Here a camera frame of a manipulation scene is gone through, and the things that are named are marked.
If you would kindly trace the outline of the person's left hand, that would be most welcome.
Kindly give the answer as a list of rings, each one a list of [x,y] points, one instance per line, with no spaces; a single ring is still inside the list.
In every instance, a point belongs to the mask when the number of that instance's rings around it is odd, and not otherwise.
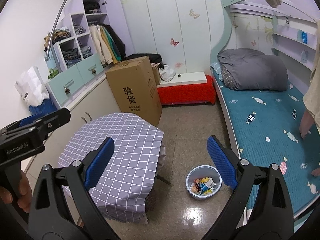
[[[20,193],[20,197],[17,200],[17,204],[24,212],[29,213],[30,206],[31,206],[31,199],[32,199],[32,190],[29,184],[29,180],[22,170],[21,170],[21,180],[18,186],[18,190]],[[5,204],[12,203],[13,197],[7,189],[1,187],[0,194],[1,194],[1,199]]]

